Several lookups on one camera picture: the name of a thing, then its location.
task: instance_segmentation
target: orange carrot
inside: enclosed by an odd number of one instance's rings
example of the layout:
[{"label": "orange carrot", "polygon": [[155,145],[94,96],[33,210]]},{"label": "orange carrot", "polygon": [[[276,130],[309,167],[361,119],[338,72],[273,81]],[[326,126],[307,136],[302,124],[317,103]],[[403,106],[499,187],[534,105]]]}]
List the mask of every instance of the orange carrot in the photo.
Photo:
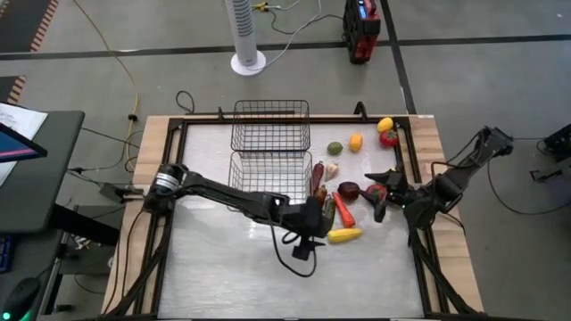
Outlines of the orange carrot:
[{"label": "orange carrot", "polygon": [[347,210],[345,203],[343,203],[343,200],[341,199],[341,195],[335,192],[332,192],[331,194],[333,195],[333,199],[335,200],[335,205],[339,209],[339,215],[341,215],[341,221],[343,222],[343,226],[345,228],[351,228],[355,226],[355,219],[353,218],[353,215],[351,215],[349,210]]}]

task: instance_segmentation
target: wire basket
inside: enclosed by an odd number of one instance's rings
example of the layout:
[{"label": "wire basket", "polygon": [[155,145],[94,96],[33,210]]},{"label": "wire basket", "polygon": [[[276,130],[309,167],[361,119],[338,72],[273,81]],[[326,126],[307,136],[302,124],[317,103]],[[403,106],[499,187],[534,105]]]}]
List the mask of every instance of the wire basket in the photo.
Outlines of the wire basket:
[{"label": "wire basket", "polygon": [[301,100],[238,101],[232,150],[301,152],[310,149],[310,105]]},{"label": "wire basket", "polygon": [[233,152],[228,185],[245,192],[272,192],[304,203],[311,193],[311,153]]}]

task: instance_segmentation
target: yellow cable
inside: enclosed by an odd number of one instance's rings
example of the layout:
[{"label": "yellow cable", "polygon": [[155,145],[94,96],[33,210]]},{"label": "yellow cable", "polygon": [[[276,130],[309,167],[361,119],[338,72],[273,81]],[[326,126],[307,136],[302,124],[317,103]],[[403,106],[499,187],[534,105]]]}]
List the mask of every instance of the yellow cable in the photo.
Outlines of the yellow cable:
[{"label": "yellow cable", "polygon": [[[123,70],[125,70],[125,73],[127,73],[128,78],[131,80],[131,83],[133,84],[133,88],[135,89],[135,105],[133,106],[133,111],[131,112],[131,114],[133,115],[137,115],[137,110],[139,108],[139,92],[137,90],[137,83],[135,82],[135,79],[133,78],[133,75],[131,74],[131,72],[127,69],[127,66],[125,66],[125,64],[121,61],[121,59],[119,59],[119,57],[113,52],[113,50],[111,50],[111,48],[109,47],[109,45],[107,45],[107,41],[105,41],[105,37],[103,36],[103,34],[101,33],[101,31],[99,30],[99,28],[95,25],[95,23],[91,20],[91,18],[89,17],[89,15],[87,14],[87,12],[85,10],[83,10],[83,7],[81,7],[81,5],[79,5],[79,3],[77,2],[77,0],[73,0],[73,3],[81,10],[81,12],[83,13],[83,15],[86,16],[87,20],[89,21],[89,23],[91,23],[91,25],[93,26],[93,28],[95,29],[95,31],[97,31],[97,34],[99,35],[99,37],[101,38],[101,40],[103,41],[103,44],[105,45],[105,48],[107,49],[107,52],[109,53],[109,55],[113,58],[115,58],[115,60],[121,65],[121,67],[123,68]],[[130,140],[131,138],[131,134],[133,134],[133,127],[135,125],[135,121],[134,120],[129,120],[128,123],[128,131],[127,131],[127,140]],[[125,148],[123,148],[123,151],[125,153],[125,155],[127,156],[127,163],[128,165],[131,167],[131,170],[135,170],[135,167],[133,166],[133,164],[131,163],[131,157],[129,155],[129,148],[128,145],[125,144]]]}]

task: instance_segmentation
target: monitor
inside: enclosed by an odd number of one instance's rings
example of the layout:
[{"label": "monitor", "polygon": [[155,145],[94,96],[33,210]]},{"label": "monitor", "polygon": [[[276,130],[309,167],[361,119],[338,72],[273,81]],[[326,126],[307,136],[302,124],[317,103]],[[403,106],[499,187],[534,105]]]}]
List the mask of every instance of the monitor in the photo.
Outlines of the monitor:
[{"label": "monitor", "polygon": [[45,149],[0,123],[0,163],[45,156]]}]

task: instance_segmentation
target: toy fruit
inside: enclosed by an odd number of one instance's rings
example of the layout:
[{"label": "toy fruit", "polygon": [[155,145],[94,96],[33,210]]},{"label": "toy fruit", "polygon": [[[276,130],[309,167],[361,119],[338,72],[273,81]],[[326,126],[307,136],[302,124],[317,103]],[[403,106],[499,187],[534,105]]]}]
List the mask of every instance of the toy fruit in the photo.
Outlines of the toy fruit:
[{"label": "toy fruit", "polygon": [[329,231],[327,239],[330,243],[341,243],[353,240],[363,234],[360,228],[342,228]]},{"label": "toy fruit", "polygon": [[337,192],[344,201],[353,202],[359,198],[359,185],[353,182],[342,182],[337,188]]},{"label": "toy fruit", "polygon": [[367,193],[378,196],[381,200],[385,198],[386,188],[382,185],[371,185],[367,187]]},{"label": "toy fruit", "polygon": [[358,152],[363,147],[363,134],[353,134],[349,138],[349,149],[352,152]]},{"label": "toy fruit", "polygon": [[393,129],[393,119],[390,117],[385,117],[383,119],[381,119],[381,121],[378,122],[377,124],[377,129],[379,132],[384,132],[390,129]]},{"label": "toy fruit", "polygon": [[387,130],[381,133],[379,142],[383,147],[394,147],[399,143],[399,135],[394,130]]},{"label": "toy fruit", "polygon": [[339,166],[337,166],[337,164],[335,163],[328,164],[325,167],[325,181],[335,178],[338,173],[339,173]]},{"label": "toy fruit", "polygon": [[338,155],[343,150],[343,145],[339,142],[333,142],[327,146],[327,152],[330,155]]}]

